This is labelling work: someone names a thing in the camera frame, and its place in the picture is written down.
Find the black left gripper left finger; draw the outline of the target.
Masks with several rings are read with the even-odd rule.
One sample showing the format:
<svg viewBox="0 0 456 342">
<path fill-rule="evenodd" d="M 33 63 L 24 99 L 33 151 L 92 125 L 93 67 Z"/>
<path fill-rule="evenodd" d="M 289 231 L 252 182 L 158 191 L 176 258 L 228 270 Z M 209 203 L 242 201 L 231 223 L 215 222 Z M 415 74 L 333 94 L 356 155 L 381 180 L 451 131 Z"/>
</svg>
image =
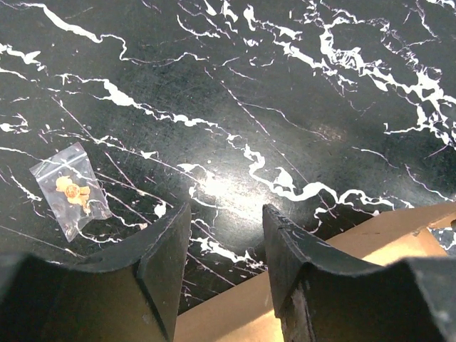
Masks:
<svg viewBox="0 0 456 342">
<path fill-rule="evenodd" d="M 78 264 L 1 255 L 3 341 L 172 341 L 190 239 L 183 204 Z"/>
</svg>

